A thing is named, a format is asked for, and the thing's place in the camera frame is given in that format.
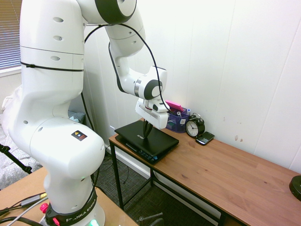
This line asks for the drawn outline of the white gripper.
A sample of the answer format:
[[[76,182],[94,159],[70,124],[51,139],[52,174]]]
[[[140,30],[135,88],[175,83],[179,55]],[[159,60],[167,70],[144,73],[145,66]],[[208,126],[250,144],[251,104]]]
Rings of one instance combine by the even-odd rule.
[[[155,126],[158,129],[164,129],[168,121],[168,104],[160,98],[144,100],[138,98],[135,111],[143,121],[143,137],[147,138]]]

